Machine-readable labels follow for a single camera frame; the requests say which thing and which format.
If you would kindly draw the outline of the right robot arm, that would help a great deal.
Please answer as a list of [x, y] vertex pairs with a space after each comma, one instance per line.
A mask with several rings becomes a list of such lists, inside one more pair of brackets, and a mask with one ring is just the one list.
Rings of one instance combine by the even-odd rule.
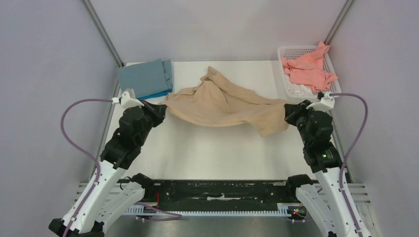
[[295, 126], [303, 142], [303, 156], [321, 185], [327, 201], [323, 201], [308, 175], [287, 179], [285, 194], [291, 201], [300, 201], [324, 237], [370, 237], [349, 192], [342, 172], [340, 155], [331, 142], [333, 119], [316, 110], [305, 100], [285, 104], [285, 121]]

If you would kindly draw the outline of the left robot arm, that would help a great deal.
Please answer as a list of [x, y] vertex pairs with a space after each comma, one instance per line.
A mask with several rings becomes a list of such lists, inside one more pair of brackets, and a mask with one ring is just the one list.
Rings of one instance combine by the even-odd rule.
[[141, 152], [152, 128], [160, 125], [167, 106], [135, 100], [119, 119], [119, 127], [95, 160], [95, 173], [74, 206], [62, 218], [53, 219], [48, 228], [59, 237], [102, 237], [109, 227], [138, 200], [150, 201], [155, 188], [147, 183], [130, 182], [128, 190], [109, 203], [105, 200], [113, 186]]

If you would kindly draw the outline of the beige t shirt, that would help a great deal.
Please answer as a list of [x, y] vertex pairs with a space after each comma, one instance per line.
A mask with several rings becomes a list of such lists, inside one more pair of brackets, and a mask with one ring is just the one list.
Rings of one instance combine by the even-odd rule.
[[248, 123], [265, 137], [288, 129], [283, 99], [269, 99], [232, 83], [221, 72], [208, 67], [195, 87], [169, 93], [168, 111], [195, 125], [227, 127]]

